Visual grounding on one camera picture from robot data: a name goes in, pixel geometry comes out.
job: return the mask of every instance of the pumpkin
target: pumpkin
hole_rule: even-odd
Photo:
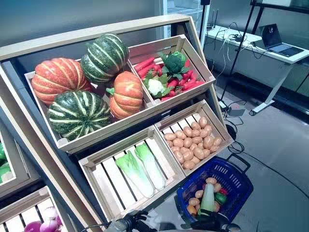
[[[140,79],[131,72],[122,72],[114,81],[114,88],[107,88],[112,97],[110,108],[117,119],[129,117],[140,111],[143,89]]]
[[[127,63],[129,50],[114,34],[104,34],[87,48],[81,66],[86,78],[96,84],[111,81]]]
[[[46,105],[50,105],[59,93],[92,89],[80,63],[68,58],[45,60],[37,65],[31,85],[35,95]]]
[[[48,115],[51,127],[70,141],[111,123],[107,103],[88,91],[57,95],[49,106]]]

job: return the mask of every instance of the green striped pumpkin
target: green striped pumpkin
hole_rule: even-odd
[[[129,50],[114,34],[97,38],[82,57],[81,66],[86,78],[96,84],[111,81],[126,65]]]
[[[88,91],[57,95],[49,106],[48,115],[52,128],[70,141],[111,123],[108,104]]]

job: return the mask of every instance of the potato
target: potato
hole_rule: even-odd
[[[172,151],[175,153],[175,151],[179,151],[180,150],[180,148],[179,147],[177,147],[177,146],[172,146]]]
[[[182,139],[174,139],[173,140],[173,144],[174,146],[177,146],[177,147],[183,147],[183,140]]]
[[[179,162],[180,164],[183,164],[184,158],[183,158],[182,153],[181,153],[180,151],[175,151],[174,154],[175,154],[176,159],[178,160],[178,162]]]
[[[194,137],[194,138],[192,139],[192,142],[193,142],[194,144],[199,144],[199,143],[203,142],[203,139],[202,139],[201,136]]]
[[[192,130],[192,138],[200,136],[201,132],[199,130]]]
[[[183,163],[183,168],[184,169],[193,169],[194,166],[195,166],[195,163],[193,161],[191,161],[191,160],[185,161]]]
[[[184,127],[183,132],[187,137],[192,137],[192,129],[190,127]]]
[[[201,148],[202,150],[204,149],[203,143],[199,143],[199,144],[197,145],[197,147],[198,147],[198,148]]]
[[[200,162],[200,160],[197,157],[195,157],[195,156],[193,156],[191,161],[193,161],[195,164],[198,164]]]
[[[193,205],[188,205],[187,210],[191,216],[195,217],[197,215],[197,210]]]
[[[220,210],[220,205],[219,203],[217,203],[216,201],[214,201],[214,204],[213,204],[213,211],[218,213]]]
[[[200,207],[201,207],[200,204],[197,204],[197,205],[195,206],[195,209],[197,210],[197,212],[198,212],[198,210],[200,209]]]
[[[191,160],[194,157],[192,151],[187,151],[183,154],[184,161]]]
[[[205,139],[204,139],[204,142],[203,142],[203,146],[205,149],[210,149],[212,144],[213,144],[213,141],[214,141],[214,138],[212,138],[211,136],[207,136]]]
[[[191,151],[193,151],[193,150],[194,150],[194,148],[196,148],[196,147],[197,147],[197,145],[196,145],[196,144],[192,144],[192,145],[191,145],[191,147],[190,147],[190,150],[191,150]]]
[[[191,128],[195,130],[201,129],[200,125],[197,122],[191,123]]]
[[[173,142],[172,141],[167,140],[166,142],[168,143],[169,147],[173,147]]]
[[[187,137],[183,141],[183,146],[186,147],[186,148],[189,148],[189,147],[191,147],[192,143],[193,143],[192,139],[190,137]]]
[[[221,188],[222,188],[221,185],[219,183],[216,183],[213,186],[213,192],[219,192]]]
[[[186,153],[187,151],[190,151],[190,149],[189,149],[189,148],[186,148],[186,147],[180,148],[180,152],[181,152],[182,154]]]
[[[222,139],[220,137],[216,137],[216,138],[214,138],[212,145],[213,146],[219,146],[221,142],[222,142]]]
[[[196,198],[202,198],[203,197],[203,193],[204,193],[204,190],[196,191],[195,197]]]
[[[203,150],[201,148],[198,147],[194,148],[193,153],[200,160],[203,160],[205,158]]]
[[[216,152],[220,147],[219,146],[211,146],[210,151],[211,153]]]
[[[209,151],[208,149],[204,149],[203,153],[204,153],[204,157],[206,158],[211,154],[211,151]]]
[[[207,119],[206,119],[205,117],[201,117],[201,118],[199,119],[198,123],[199,123],[199,126],[200,126],[201,128],[204,128],[204,127],[206,126],[206,124],[207,124]]]
[[[206,183],[207,183],[207,184],[215,185],[215,184],[217,183],[217,180],[216,180],[215,178],[213,178],[213,177],[208,177],[208,178],[206,179]]]
[[[184,132],[182,130],[177,130],[175,132],[175,135],[177,136],[177,138],[179,139],[185,139],[187,136],[184,134]]]
[[[166,133],[164,135],[165,140],[170,140],[173,141],[174,139],[176,139],[176,135],[174,133]]]
[[[206,125],[204,130],[206,130],[208,132],[208,135],[211,135],[211,133],[212,133],[211,125]]]
[[[205,138],[206,136],[208,136],[210,134],[208,134],[208,131],[205,129],[200,130],[200,135],[202,138]]]
[[[193,197],[193,198],[190,198],[190,199],[189,199],[189,205],[196,206],[196,205],[198,205],[198,204],[200,204],[200,201],[199,201],[198,198]]]

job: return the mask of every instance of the laptop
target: laptop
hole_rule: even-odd
[[[259,29],[261,30],[262,40],[267,51],[286,57],[294,56],[303,51],[303,49],[282,43],[277,24],[262,26]]]

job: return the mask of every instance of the basket handle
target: basket handle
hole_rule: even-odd
[[[241,162],[243,162],[244,164],[246,164],[246,166],[247,166],[246,169],[245,169],[245,170],[242,170],[239,166],[237,166],[236,164],[234,164],[233,162],[231,162],[231,161],[230,161],[230,158],[231,158],[232,156],[234,156],[235,158],[239,159]],[[238,169],[241,170],[241,172],[242,172],[243,174],[245,174],[246,171],[251,167],[251,165],[250,165],[245,159],[243,159],[242,157],[240,157],[239,155],[236,155],[236,154],[234,154],[234,153],[232,153],[226,160],[229,161],[229,162],[231,162],[231,163],[233,163],[236,167],[238,167]]]

